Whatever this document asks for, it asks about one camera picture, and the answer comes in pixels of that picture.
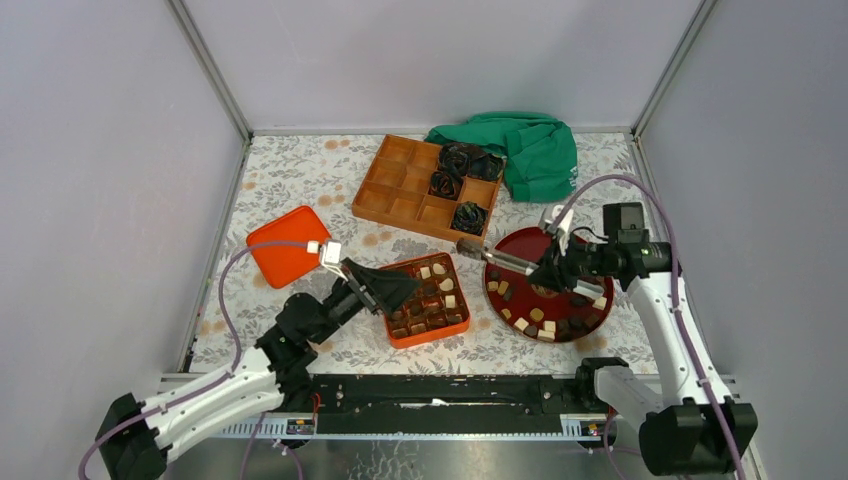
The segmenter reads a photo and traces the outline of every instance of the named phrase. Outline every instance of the wooden compartment tray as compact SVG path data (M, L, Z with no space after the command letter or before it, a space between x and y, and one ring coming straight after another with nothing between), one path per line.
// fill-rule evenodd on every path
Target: wooden compartment tray
M452 242L462 237L482 242L503 175L496 182L464 177L457 200L430 195L430 176L441 149L441 145L386 135L353 200L353 215ZM450 227L456 207L464 202L474 202L487 212L480 235Z

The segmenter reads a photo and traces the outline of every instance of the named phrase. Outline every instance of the green cloth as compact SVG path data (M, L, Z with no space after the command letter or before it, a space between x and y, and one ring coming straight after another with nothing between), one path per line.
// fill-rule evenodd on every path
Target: green cloth
M542 113L490 112L430 130L426 142L466 142L507 157L504 180L517 202L555 202L574 191L577 145L568 125Z

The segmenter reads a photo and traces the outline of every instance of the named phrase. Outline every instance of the orange tray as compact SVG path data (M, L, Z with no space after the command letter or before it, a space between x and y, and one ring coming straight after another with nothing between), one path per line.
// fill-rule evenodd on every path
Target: orange tray
M445 267L443 275L436 275L433 265ZM430 278L423 279L421 267L430 269ZM407 348L422 343L432 342L440 338L450 337L468 330L471 324L471 314L465 295L459 286L459 277L453 266L453 260L447 253L436 253L426 257L406 260L382 267L381 270L404 272L411 277L421 280L422 285L415 291L403 306L391 316L385 316L386 333L389 343L395 348ZM442 291L439 283L446 279L453 280L453 288ZM455 308L445 306L445 297L453 295L456 299ZM420 333L412 333L413 329L423 329Z
M247 236L247 246L280 240L324 243L328 238L331 238L330 232L318 215L303 205L251 232ZM318 266L318 255L303 248L267 247L250 253L265 281L274 288L283 288Z

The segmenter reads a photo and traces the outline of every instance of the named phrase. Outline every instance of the floral tablecloth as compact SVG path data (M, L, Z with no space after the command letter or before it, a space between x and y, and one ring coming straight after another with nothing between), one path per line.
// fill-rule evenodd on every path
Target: floral tablecloth
M382 318L360 313L316 347L320 355L309 366L312 373L562 374L573 373L584 357L610 355L622 357L636 373L656 373L645 330L618 284L609 317L592 335L569 344L530 340L507 326L488 305L482 263L456 255L451 242L354 217L351 201L382 139L381 135L311 135L253 140L217 274L197 326L190 371L210 371L233 355L217 296L218 276L229 258L244 248L248 233L309 205L333 237L343 242L343 254L365 266L451 252L472 316L464 334L396 350L389 345ZM623 134L578 134L575 140L578 185L608 173L635 175ZM601 231L601 205L623 201L641 201L641 194L624 182L602 183L578 200L573 225ZM515 230L536 225L544 207L514 203L501 186L486 243L495 245ZM227 277L225 301L240 338L250 345L273 325L290 295L308 292L323 299L333 281L333 274L316 269L276 290L247 256Z

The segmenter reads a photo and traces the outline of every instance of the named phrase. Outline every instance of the cable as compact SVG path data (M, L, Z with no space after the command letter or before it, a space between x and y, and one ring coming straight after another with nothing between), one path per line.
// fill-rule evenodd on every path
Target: cable
M239 251L238 253L236 253L235 255L233 255L233 257L230 258L230 261L227 262L227 265L224 266L224 269L221 271L221 279L218 281L218 305L221 307L221 314L224 316L224 321L227 323L227 328L229 328L230 334L232 334L232 336L233 336L233 341L234 341L235 347L236 347L235 359L233 360L233 364L232 364L232 367L230 368L230 370L235 370L236 366L238 366L238 362L241 360L242 348L241 348L241 340L239 340L239 338L238 338L238 331L236 330L235 325L233 325L232 320L230 320L230 315L229 315L229 313L227 313L227 307L224 305L224 280L227 278L227 273L229 273L229 271L233 267L233 265L235 265L235 263L241 257L247 255L248 252L252 252L253 250L256 250L258 248L281 247L281 246L306 248L306 243L304 243L304 242L289 242L289 241L285 241L285 240L257 243L256 245L246 247L246 248L242 249L241 251ZM196 398L200 395L203 395L204 393L217 388L218 386L220 386L222 383L224 383L225 381L227 381L230 378L232 378L232 374L229 373L229 372L225 373L225 374L221 375L220 378L218 378L214 382L210 383L209 385L206 385L205 387L198 388L197 390L195 390L193 392L187 393L187 394L183 395L182 397L176 398L174 400L171 400L170 402L165 403L165 408L166 408L166 410L170 410L171 408L176 407L177 405L179 405L183 402L187 402L187 401L189 401L193 398ZM152 408L152 409L148 410L147 412L140 413L140 414L138 414L134 417L131 417L127 420L124 420L123 422L119 423L118 425L116 425L115 427L113 427L112 429L110 429L109 431L104 433L102 436L100 436L100 438L95 440L94 443L91 445L91 447L89 447L88 450L86 450L85 454L83 454L82 458L80 459L79 466L77 467L77 476L79 477L79 480L89 480L89 478L85 475L85 467L86 467L86 465L88 465L88 462L89 462L89 460L91 460L91 457L94 455L94 452L96 452L97 449L99 449L104 443L109 441L110 438L114 437L118 433L124 431L127 427L134 425L134 424L144 420L145 418L152 417L153 415L156 415L158 413L162 413L162 407Z
M613 422L615 418L615 411L610 411L609 415L607 415L607 421L604 423L604 450L606 450L607 458L610 460L610 465L615 470L615 473L618 474L618 478L621 480L627 480L624 477L624 474L621 473L621 469L618 468L618 465L615 463L615 460L612 458L612 452L609 449L609 426Z
M739 448L736 446L736 440L733 438L733 433L730 431L730 425L727 423L727 418L724 416L724 412L721 410L721 405L718 403L718 399L716 399L715 392L713 392L713 388L710 385L707 379L707 372L704 370L704 365L701 364L701 359L698 358L698 352L695 351L695 345L692 343L692 337L689 336L689 332L686 330L686 324L683 321L683 314L680 312L680 285L677 281L680 276L680 264L678 263L678 259L680 256L677 251L677 239L674 235L674 230L671 228L671 221L669 220L668 213L665 211L663 206L660 204L657 197L651 193L642 183L636 181L634 178L628 177L627 175L621 174L610 174L603 175L601 177L593 178L586 182L585 185L577 189L576 192L565 202L565 206L560 211L557 218L554 219L553 228L556 229L559 227L559 224L562 223L563 218L565 218L566 213L571 210L571 207L574 206L574 202L577 200L580 195L586 192L589 188L595 186L596 184L606 181L606 180L623 180L632 185L635 185L648 197L654 206L657 208L657 211L662 217L663 224L665 224L665 229L668 232L668 243L671 245L671 308L674 311L674 320L677 324L677 329L680 330L680 336L683 339L683 343L686 346L686 351L689 353L689 358L692 359L692 365L695 367L695 373L698 374L698 378L700 379L701 388L704 389L704 394L707 396L707 399L710 402L710 405L713 408L713 411L718 418L719 426L721 427L721 432L724 435L724 440L727 443L727 448L730 450L730 456L733 458L733 465L736 468L736 476L739 480L745 480L745 471L742 468L742 458L739 455Z
M587 231L587 232L591 233L592 235L594 235L594 236L595 236L595 238L597 238L597 239L599 239L599 240L603 240L603 241L607 241L607 240L609 240L609 237L605 237L605 236L603 236L603 235L598 235L598 234L597 234L597 233L595 233L595 231L594 231L594 230L592 230L590 227L577 227L577 228L575 228L574 230L572 230L572 231L571 231L571 233L574 233L574 232L580 232L580 231Z
M256 434L259 433L259 429L262 427L262 422L265 421L265 415L267 413L268 412L262 412L262 415L259 415L259 420L256 422L256 426L253 427L253 431L250 433L250 439L247 441L247 447L244 449L244 456L241 458L239 480L244 480L244 474L247 473L247 459L250 457L250 448L253 447L253 441L256 440Z
M312 431L318 431L318 424L315 423L315 418L318 415L318 409L321 408L321 395L318 392L310 395L312 397Z
M291 449L288 445L281 443L280 440L275 440L272 448L276 448L279 446L283 450L283 455L291 455L294 459L294 464L297 466L297 480L303 480L303 462L300 461L300 457L294 453L294 450Z

